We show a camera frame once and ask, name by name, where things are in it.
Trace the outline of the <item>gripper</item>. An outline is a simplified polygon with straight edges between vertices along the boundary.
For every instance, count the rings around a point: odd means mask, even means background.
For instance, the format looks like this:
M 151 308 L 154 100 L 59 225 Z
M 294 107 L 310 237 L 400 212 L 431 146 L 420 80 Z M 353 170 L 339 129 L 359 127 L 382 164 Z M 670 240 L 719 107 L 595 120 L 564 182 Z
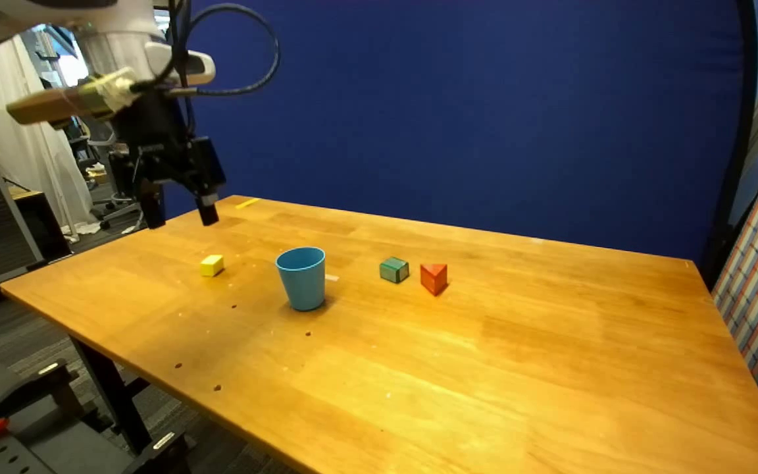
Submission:
M 163 185 L 174 181 L 195 198 L 202 225 L 219 221 L 216 203 L 226 177 L 213 141 L 186 124 L 177 99 L 147 92 L 111 118 L 118 141 L 128 147 L 132 185 L 145 225 L 163 227 Z

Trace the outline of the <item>blue cup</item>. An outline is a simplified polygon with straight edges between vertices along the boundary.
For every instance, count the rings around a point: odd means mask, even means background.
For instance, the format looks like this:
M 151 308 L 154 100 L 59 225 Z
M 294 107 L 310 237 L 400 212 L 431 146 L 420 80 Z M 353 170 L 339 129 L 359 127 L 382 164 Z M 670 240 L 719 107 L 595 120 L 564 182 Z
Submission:
M 311 311 L 325 301 L 326 253 L 318 247 L 295 247 L 276 258 L 292 309 Z

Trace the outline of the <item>green block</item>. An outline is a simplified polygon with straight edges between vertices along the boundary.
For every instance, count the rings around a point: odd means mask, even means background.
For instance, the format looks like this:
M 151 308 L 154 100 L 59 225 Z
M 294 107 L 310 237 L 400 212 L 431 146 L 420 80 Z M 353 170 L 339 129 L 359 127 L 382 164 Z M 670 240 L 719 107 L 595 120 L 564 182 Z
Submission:
M 391 256 L 379 264 L 379 273 L 382 279 L 386 281 L 393 283 L 403 282 L 410 275 L 409 262 Z

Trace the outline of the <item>red triangular block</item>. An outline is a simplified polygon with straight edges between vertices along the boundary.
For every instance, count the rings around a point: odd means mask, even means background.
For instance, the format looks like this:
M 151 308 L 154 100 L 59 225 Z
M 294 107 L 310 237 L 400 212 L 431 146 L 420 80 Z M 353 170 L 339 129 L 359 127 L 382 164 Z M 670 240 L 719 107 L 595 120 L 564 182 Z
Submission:
M 421 264 L 419 276 L 421 285 L 434 296 L 439 296 L 449 286 L 448 264 Z

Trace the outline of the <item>office chair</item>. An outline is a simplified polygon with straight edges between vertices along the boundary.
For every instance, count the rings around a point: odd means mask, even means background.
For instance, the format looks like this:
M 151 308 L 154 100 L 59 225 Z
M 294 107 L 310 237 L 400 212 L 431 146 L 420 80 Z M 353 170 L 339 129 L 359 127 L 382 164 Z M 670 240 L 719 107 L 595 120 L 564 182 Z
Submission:
M 112 193 L 107 199 L 95 200 L 91 213 L 97 219 L 97 225 L 101 229 L 109 229 L 112 221 L 136 214 L 136 223 L 122 231 L 123 235 L 136 233 L 142 229 L 144 216 L 135 197 L 134 172 L 135 164 L 130 159 L 128 148 L 124 144 L 103 146 L 106 158 L 102 161 L 105 166 L 107 183 L 111 185 Z

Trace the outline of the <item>black box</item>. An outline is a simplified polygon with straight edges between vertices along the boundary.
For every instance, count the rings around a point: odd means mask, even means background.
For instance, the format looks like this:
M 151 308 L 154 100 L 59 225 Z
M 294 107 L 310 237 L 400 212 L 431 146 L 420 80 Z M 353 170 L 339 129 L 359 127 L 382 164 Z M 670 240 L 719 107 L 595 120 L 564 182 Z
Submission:
M 45 194 L 9 185 L 9 192 L 27 224 L 43 261 L 48 264 L 73 254 Z

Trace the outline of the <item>white curtain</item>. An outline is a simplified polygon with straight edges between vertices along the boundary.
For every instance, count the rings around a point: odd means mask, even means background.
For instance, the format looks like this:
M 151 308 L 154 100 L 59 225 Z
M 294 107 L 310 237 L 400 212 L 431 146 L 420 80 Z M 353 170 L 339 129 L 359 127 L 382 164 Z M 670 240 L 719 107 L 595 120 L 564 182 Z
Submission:
M 19 36 L 0 44 L 0 171 L 45 194 L 61 227 L 92 224 L 92 196 L 64 132 L 46 123 L 21 125 L 6 110 L 16 99 L 44 89 Z

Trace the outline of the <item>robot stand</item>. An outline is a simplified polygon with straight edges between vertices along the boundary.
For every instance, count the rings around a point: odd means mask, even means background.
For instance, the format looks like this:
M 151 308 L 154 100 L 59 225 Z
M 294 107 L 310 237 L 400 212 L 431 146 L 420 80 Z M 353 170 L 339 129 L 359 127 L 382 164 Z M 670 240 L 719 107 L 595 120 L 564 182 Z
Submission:
M 0 364 L 0 474 L 191 474 L 187 439 L 169 432 L 139 454 L 103 436 L 109 422 L 78 401 L 62 359 L 29 376 Z

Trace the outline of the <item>blue backdrop screen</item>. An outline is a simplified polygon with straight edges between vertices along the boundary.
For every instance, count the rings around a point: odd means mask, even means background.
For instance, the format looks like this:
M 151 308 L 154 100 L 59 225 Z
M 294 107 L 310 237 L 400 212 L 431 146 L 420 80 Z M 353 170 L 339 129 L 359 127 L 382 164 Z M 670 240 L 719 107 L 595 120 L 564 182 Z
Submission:
M 270 84 L 195 98 L 243 194 L 703 261 L 752 0 L 237 0 Z

